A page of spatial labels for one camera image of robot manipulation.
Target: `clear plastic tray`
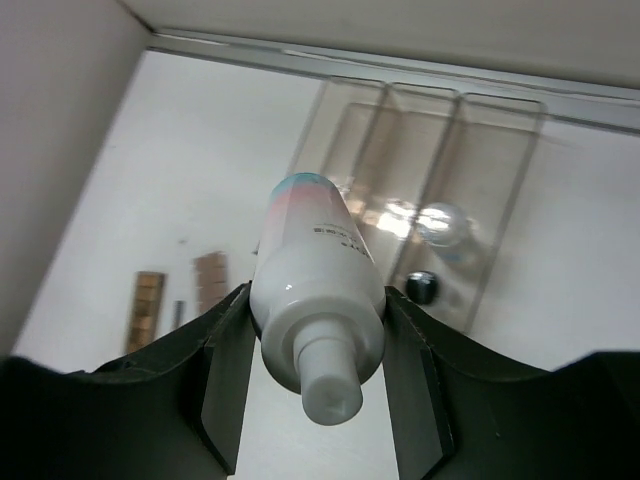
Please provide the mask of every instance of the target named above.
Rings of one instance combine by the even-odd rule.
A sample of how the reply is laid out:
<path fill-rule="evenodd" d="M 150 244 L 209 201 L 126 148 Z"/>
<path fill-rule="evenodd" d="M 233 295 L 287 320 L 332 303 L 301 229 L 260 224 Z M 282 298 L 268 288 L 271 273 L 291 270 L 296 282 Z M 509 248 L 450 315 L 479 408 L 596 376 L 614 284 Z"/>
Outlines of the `clear plastic tray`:
<path fill-rule="evenodd" d="M 383 92 L 382 82 L 327 80 L 289 173 L 319 173 L 344 195 Z"/>
<path fill-rule="evenodd" d="M 448 294 L 425 310 L 453 328 L 471 326 L 543 118 L 539 102 L 478 94 L 461 98 L 391 282 L 403 289 L 409 273 L 435 273 Z M 472 266 L 445 263 L 418 234 L 424 207 L 433 202 L 466 213 L 479 252 Z"/>
<path fill-rule="evenodd" d="M 346 202 L 385 282 L 418 212 L 456 98 L 449 89 L 389 85 L 367 136 Z"/>

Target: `gray wall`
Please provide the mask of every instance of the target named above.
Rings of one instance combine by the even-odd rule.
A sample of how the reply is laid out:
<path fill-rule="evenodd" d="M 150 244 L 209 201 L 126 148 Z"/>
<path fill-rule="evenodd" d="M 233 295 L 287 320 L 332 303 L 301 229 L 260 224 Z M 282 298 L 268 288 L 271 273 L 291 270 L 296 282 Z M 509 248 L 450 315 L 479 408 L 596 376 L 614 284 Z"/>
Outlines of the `gray wall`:
<path fill-rule="evenodd" d="M 637 0 L 123 1 L 154 28 L 640 85 Z"/>
<path fill-rule="evenodd" d="M 0 0 L 0 353 L 20 332 L 147 35 L 114 0 Z"/>

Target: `bottle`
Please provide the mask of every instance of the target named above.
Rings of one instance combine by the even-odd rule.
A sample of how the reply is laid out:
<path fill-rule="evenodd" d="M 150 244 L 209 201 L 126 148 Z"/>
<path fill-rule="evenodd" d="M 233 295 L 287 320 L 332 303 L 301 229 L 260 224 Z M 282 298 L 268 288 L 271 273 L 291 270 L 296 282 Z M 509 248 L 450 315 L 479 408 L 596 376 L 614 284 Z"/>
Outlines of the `bottle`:
<path fill-rule="evenodd" d="M 302 394 L 307 416 L 337 425 L 384 351 L 384 284 L 340 192 L 299 173 L 273 191 L 250 293 L 264 363 Z"/>
<path fill-rule="evenodd" d="M 417 230 L 431 249 L 452 266 L 476 263 L 478 249 L 464 211 L 449 203 L 432 203 L 418 217 Z"/>

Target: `white surface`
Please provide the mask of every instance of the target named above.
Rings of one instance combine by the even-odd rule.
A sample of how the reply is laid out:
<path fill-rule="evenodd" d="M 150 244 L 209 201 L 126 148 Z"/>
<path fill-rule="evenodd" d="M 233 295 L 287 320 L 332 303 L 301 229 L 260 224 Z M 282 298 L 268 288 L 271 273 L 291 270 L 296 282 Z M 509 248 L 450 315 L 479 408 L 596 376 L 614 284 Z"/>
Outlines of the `white surface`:
<path fill-rule="evenodd" d="M 154 27 L 640 81 L 636 0 L 124 0 Z"/>
<path fill-rule="evenodd" d="M 0 354 L 27 317 L 147 39 L 112 0 L 0 0 Z"/>
<path fill-rule="evenodd" d="M 470 336 L 554 368 L 640 350 L 640 137 L 547 122 Z"/>
<path fill-rule="evenodd" d="M 225 250 L 229 283 L 253 274 L 269 193 L 284 176 L 320 82 L 147 53 L 15 350 L 64 371 L 123 353 L 137 270 L 168 273 L 195 316 L 189 264 Z M 256 343 L 237 480 L 397 478 L 382 372 L 338 427 L 313 424 Z"/>

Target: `black round object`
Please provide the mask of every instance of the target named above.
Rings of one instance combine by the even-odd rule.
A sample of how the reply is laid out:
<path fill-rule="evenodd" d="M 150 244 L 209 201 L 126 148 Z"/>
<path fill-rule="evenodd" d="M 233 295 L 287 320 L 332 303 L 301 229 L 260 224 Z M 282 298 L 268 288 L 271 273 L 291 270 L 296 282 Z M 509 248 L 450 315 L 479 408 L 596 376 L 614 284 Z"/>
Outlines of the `black round object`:
<path fill-rule="evenodd" d="M 432 272 L 421 271 L 407 275 L 407 283 L 404 291 L 414 303 L 418 305 L 431 305 L 440 290 L 438 277 Z"/>

